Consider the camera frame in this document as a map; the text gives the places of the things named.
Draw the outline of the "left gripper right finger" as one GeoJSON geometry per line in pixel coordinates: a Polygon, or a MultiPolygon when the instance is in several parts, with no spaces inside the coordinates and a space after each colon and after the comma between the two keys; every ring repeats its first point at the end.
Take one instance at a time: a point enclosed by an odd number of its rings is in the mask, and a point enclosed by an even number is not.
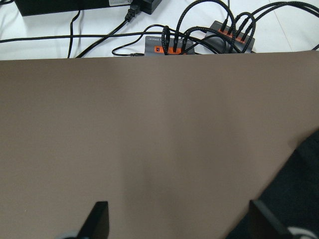
{"type": "Polygon", "coordinates": [[[249,234],[252,239],[292,239],[293,235],[260,200],[249,202],[249,234]]]}

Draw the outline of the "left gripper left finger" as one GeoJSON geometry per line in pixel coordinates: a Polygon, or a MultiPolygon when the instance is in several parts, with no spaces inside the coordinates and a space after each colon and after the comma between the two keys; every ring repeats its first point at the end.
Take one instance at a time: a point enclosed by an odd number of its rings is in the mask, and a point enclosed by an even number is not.
{"type": "Polygon", "coordinates": [[[78,239],[107,239],[110,232],[109,207],[107,201],[96,202],[85,223],[80,229],[78,239]]]}

